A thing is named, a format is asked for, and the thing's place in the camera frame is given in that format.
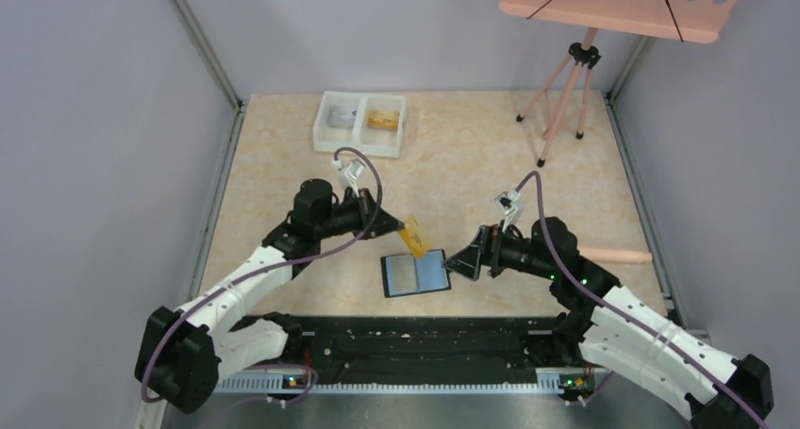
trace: gray floor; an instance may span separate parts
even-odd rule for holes
[[[218,414],[243,395],[215,395],[192,415],[171,410],[164,429],[324,428],[370,429],[680,429],[686,427],[662,401],[615,377],[587,408],[569,407],[554,396],[309,396],[281,410],[262,402]]]

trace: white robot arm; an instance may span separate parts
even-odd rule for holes
[[[327,181],[304,182],[287,219],[236,271],[176,310],[161,307],[151,314],[136,364],[138,380],[179,410],[196,410],[220,380],[281,356],[289,335],[280,321],[259,319],[239,329],[234,325],[312,260],[333,253],[320,255],[322,239],[347,233],[373,239],[403,227],[367,189],[356,185],[364,168],[360,161],[334,165],[344,186],[341,200]]]
[[[445,268],[471,280],[479,278],[481,266],[490,267],[491,277],[510,268],[551,280],[550,293],[570,310],[558,316],[554,330],[559,361],[573,366],[590,362],[616,371],[698,429],[760,427],[759,420],[774,404],[764,362],[714,349],[645,305],[617,277],[580,254],[577,238],[564,222],[543,217],[541,199],[543,220],[534,223],[530,238],[523,238],[516,227],[506,229],[520,216],[519,190],[530,177],[495,199],[504,220],[481,226],[470,245],[445,261]]]

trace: gray wall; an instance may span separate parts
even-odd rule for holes
[[[796,427],[797,0],[741,0],[714,44],[658,41],[619,104],[689,323],[766,360]]]
[[[510,17],[499,0],[189,2],[244,96],[539,88],[585,33]],[[610,88],[635,40],[598,35],[603,59],[595,68],[596,88]]]
[[[133,427],[230,122],[167,0],[0,0],[0,427]]]

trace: marble-pattern surface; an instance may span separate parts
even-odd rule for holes
[[[481,224],[502,214],[492,198],[511,190],[536,167],[543,147],[544,101],[521,124],[515,117],[527,91],[401,93],[408,98],[405,141],[399,159],[375,158],[384,182],[384,207],[404,220],[413,214],[436,248],[454,253]],[[579,108],[571,97],[567,116]],[[334,183],[329,153],[315,153],[311,127],[321,94],[254,95],[250,99],[211,244],[202,290],[236,269],[286,216],[300,183],[321,177]],[[555,103],[558,93],[551,93]],[[561,217],[584,245],[646,250],[617,144],[599,91],[592,93],[586,136],[575,139],[574,117],[558,134],[542,169],[548,215]],[[365,172],[359,183],[374,188]],[[518,224],[529,234],[537,217],[534,186]],[[323,250],[345,238],[323,242]],[[405,253],[392,234],[359,242],[314,262],[275,289],[253,313],[357,316],[551,316],[563,308],[549,281],[514,271],[477,282],[451,275],[452,289],[386,299],[380,257]],[[652,265],[603,264],[648,305],[664,312]]]

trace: tripod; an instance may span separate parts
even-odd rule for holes
[[[567,103],[570,100],[570,95],[575,89],[575,82],[577,82],[580,71],[585,66],[586,83],[583,88],[583,101],[580,105],[580,121],[577,125],[577,134],[575,134],[575,137],[578,140],[583,138],[583,124],[586,121],[586,107],[589,105],[589,94],[592,92],[592,68],[595,64],[597,64],[597,61],[600,60],[600,52],[597,50],[597,47],[592,45],[592,41],[594,41],[594,37],[596,35],[597,28],[589,28],[586,31],[586,36],[583,38],[583,42],[574,42],[572,45],[570,45],[570,50],[567,53],[567,56],[561,61],[561,64],[559,64],[556,71],[550,75],[550,78],[548,78],[547,82],[544,83],[542,89],[534,94],[522,113],[517,115],[517,123],[521,123],[543,94],[545,95],[545,98],[548,98],[547,91],[550,89],[550,85],[552,85],[553,81],[555,81],[558,75],[561,74],[561,71],[564,70],[564,68],[567,66],[567,63],[569,63],[571,59],[575,60],[575,66],[570,72],[569,78],[567,78],[567,84],[564,86],[564,90],[561,92],[561,96],[558,99],[558,104],[556,105],[556,112],[553,114],[552,118],[550,117],[549,113],[549,98],[547,100],[548,113],[547,129],[544,131],[544,149],[542,150],[542,155],[539,156],[539,161],[536,162],[536,165],[539,167],[543,167],[544,161],[547,160],[547,154],[550,152],[550,146],[553,144],[553,139],[556,137],[558,130],[561,128],[564,111],[566,111]]]

